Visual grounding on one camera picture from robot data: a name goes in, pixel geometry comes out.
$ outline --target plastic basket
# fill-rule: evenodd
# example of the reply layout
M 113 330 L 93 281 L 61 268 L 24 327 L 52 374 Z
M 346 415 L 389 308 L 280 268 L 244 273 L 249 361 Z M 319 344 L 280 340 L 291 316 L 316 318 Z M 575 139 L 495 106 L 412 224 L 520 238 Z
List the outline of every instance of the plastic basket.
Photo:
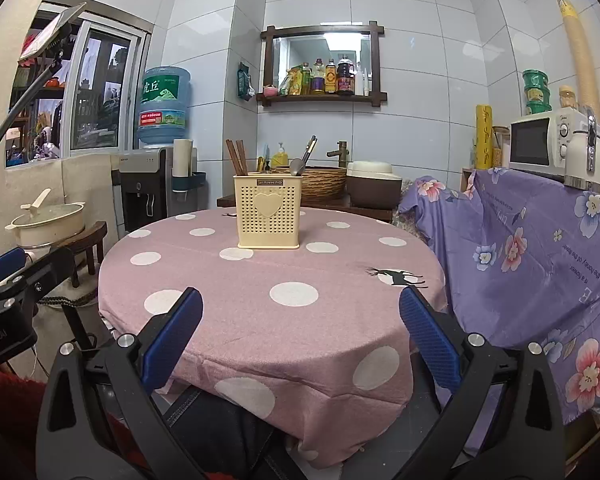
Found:
M 238 247 L 297 249 L 302 177 L 252 173 L 234 176 Z

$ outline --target metal screw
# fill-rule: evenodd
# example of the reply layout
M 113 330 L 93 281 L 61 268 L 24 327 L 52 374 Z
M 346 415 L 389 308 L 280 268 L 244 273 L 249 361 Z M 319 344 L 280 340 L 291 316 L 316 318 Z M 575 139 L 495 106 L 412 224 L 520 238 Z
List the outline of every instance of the metal screw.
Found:
M 121 346 L 122 348 L 128 348 L 134 343 L 135 340 L 136 338 L 133 334 L 123 334 L 118 338 L 118 346 Z
M 74 351 L 74 345 L 72 343 L 64 343 L 60 347 L 60 353 L 62 355 L 69 355 L 73 351 Z
M 467 337 L 469 344 L 471 346 L 482 346 L 484 345 L 484 338 L 480 334 L 469 334 Z
M 527 348 L 529 348 L 529 351 L 533 355 L 540 355 L 542 353 L 542 347 L 538 343 L 529 343 L 529 346 Z

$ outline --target blue gripper pad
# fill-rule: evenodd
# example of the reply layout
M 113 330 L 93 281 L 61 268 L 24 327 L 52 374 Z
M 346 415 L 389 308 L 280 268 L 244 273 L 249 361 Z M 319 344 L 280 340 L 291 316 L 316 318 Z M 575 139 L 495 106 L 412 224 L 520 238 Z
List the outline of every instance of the blue gripper pad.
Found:
M 460 387 L 460 359 L 456 349 L 422 300 L 406 286 L 400 294 L 400 318 L 416 341 L 436 382 L 454 394 Z
M 202 320 L 202 296 L 188 288 L 167 314 L 168 321 L 142 359 L 142 384 L 150 393 L 163 387 Z
M 16 247 L 0 256 L 0 282 L 24 267 L 27 255 L 20 247 Z

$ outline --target white kettle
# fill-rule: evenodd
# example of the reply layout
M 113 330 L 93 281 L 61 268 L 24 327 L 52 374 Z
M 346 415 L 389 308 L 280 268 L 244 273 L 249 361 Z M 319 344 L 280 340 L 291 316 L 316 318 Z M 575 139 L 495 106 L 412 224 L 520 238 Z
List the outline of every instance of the white kettle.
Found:
M 587 117 L 589 131 L 575 131 L 567 145 L 564 185 L 600 193 L 600 138 L 592 110 Z

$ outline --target round table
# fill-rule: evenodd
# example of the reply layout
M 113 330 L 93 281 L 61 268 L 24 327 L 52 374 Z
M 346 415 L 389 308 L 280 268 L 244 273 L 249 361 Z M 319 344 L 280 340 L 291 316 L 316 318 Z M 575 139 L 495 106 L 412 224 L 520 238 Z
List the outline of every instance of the round table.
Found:
M 100 269 L 100 311 L 138 333 L 188 286 L 204 310 L 173 376 L 299 439 L 315 467 L 384 432 L 411 397 L 406 282 L 446 306 L 433 252 L 390 224 L 303 208 L 300 248 L 237 247 L 235 208 L 161 220 L 128 234 Z

